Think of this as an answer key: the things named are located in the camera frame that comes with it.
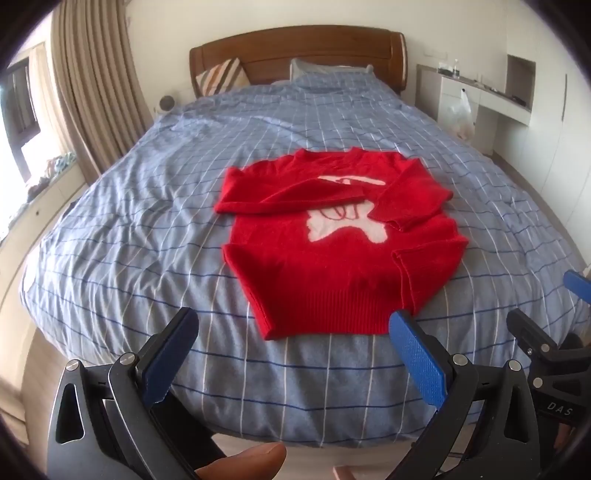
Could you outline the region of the person's right hand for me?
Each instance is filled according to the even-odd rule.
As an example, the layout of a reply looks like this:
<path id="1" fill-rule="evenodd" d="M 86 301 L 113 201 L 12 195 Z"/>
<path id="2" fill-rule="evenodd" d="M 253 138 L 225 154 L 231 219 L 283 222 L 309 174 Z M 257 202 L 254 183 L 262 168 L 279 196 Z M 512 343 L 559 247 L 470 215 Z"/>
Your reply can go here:
<path id="1" fill-rule="evenodd" d="M 569 441 L 573 428 L 570 425 L 560 423 L 554 441 L 554 451 L 559 452 Z"/>

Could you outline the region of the person's left hand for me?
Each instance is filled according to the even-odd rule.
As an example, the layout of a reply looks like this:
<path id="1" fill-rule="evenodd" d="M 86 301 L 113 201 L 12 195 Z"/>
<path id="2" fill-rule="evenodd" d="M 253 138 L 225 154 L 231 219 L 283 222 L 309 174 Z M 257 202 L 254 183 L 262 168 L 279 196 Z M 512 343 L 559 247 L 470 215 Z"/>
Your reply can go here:
<path id="1" fill-rule="evenodd" d="M 271 480 L 276 477 L 287 458 L 283 443 L 266 443 L 225 457 L 197 469 L 204 480 Z"/>

